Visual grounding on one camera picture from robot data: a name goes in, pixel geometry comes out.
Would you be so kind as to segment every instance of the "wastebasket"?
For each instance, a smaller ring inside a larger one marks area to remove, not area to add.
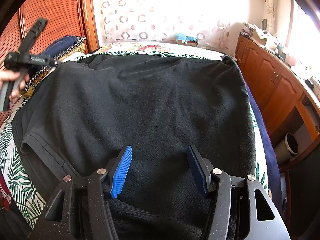
[[[289,160],[291,156],[297,155],[298,152],[299,145],[296,138],[292,133],[287,133],[275,148],[277,163],[281,164]]]

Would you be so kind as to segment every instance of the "dark blue blanket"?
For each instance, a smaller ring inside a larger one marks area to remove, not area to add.
[[[267,133],[266,127],[263,122],[261,112],[257,106],[257,103],[254,101],[254,98],[247,84],[246,84],[246,88],[248,91],[250,104],[259,127],[264,154],[266,156],[268,183],[269,183],[269,189],[271,189],[271,192],[272,192],[272,201],[275,204],[279,213],[281,214],[282,195],[281,195],[280,174],[279,174],[279,168],[276,160],[276,154],[272,148],[269,135]]]
[[[59,39],[55,40],[54,42],[52,42],[44,51],[39,53],[39,55],[46,55],[46,56],[54,57],[58,53],[64,51],[65,49],[69,48],[70,46],[72,46],[77,41],[77,39],[78,38],[76,36],[66,35],[66,36],[59,38]],[[29,76],[32,77],[40,69],[41,69],[41,66],[37,66],[37,65],[32,65],[32,66],[28,67]]]
[[[66,35],[62,38],[59,38],[52,42],[40,55],[47,55],[50,57],[54,57],[58,53],[64,51],[65,49],[69,48],[72,44],[77,41],[76,36]]]

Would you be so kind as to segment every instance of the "black t-shirt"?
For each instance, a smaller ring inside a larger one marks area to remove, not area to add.
[[[199,239],[209,200],[196,189],[188,145],[229,175],[245,177],[255,168],[249,98],[229,57],[68,61],[36,88],[12,129],[44,199],[56,177],[88,176],[132,146],[122,193],[110,201],[120,239]]]

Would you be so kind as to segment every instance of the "window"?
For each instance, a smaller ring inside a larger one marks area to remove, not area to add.
[[[295,1],[288,50],[295,55],[297,62],[311,66],[313,70],[319,72],[320,77],[320,32]]]

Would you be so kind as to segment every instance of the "cabinet handle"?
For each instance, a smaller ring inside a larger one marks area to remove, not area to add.
[[[271,76],[271,81],[272,81],[272,79],[273,79],[273,75],[275,74],[275,72],[272,74],[272,76]]]
[[[276,79],[277,79],[277,76],[278,76],[278,75],[276,75],[275,79],[273,80],[273,83],[274,83],[274,84],[275,84],[275,81],[276,81]]]

